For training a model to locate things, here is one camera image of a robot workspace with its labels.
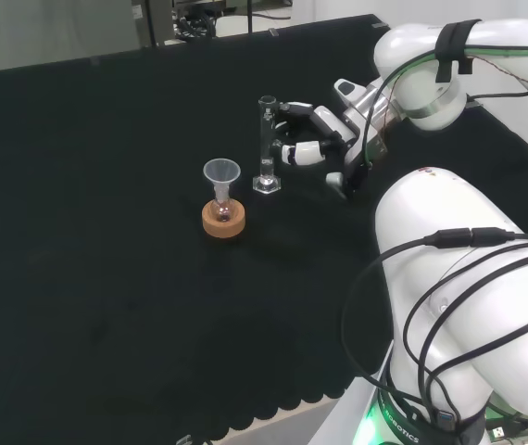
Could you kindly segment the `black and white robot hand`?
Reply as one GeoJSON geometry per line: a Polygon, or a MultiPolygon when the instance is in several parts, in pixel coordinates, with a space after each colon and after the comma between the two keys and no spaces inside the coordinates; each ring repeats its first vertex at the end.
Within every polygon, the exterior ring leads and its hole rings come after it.
{"type": "Polygon", "coordinates": [[[372,164],[387,153],[384,140],[373,126],[354,109],[339,119],[325,106],[303,102],[282,102],[274,127],[271,149],[287,165],[307,167],[328,157],[341,157],[344,168],[326,176],[326,184],[341,197],[351,199],[367,179],[372,164]],[[288,143],[286,139],[297,124],[307,124],[320,136],[317,140],[288,143]]]}

